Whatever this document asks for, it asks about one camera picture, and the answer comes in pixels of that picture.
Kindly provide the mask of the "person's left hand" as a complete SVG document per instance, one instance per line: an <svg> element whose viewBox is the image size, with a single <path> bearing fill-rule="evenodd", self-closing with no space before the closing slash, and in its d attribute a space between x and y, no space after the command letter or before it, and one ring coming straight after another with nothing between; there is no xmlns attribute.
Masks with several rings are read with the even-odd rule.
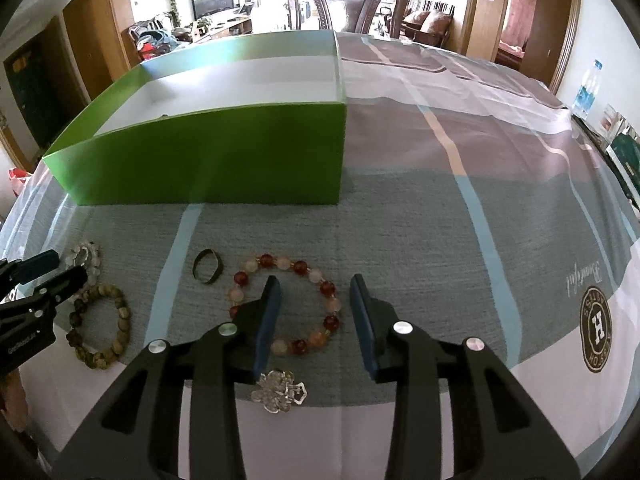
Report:
<svg viewBox="0 0 640 480"><path fill-rule="evenodd" d="M26 430L29 411L19 370L14 370L1 379L1 414L12 430Z"/></svg>

